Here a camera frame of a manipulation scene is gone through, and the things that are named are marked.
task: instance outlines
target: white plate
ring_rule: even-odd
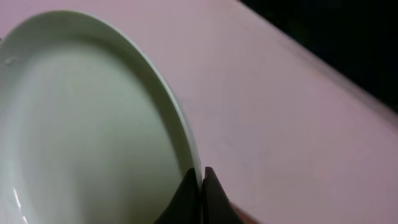
[[[0,44],[0,222],[152,223],[195,143],[155,67],[78,12],[35,16]]]

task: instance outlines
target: table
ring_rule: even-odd
[[[51,9],[127,34],[174,90],[230,200],[269,224],[397,223],[396,114],[233,0],[2,0],[0,37]]]

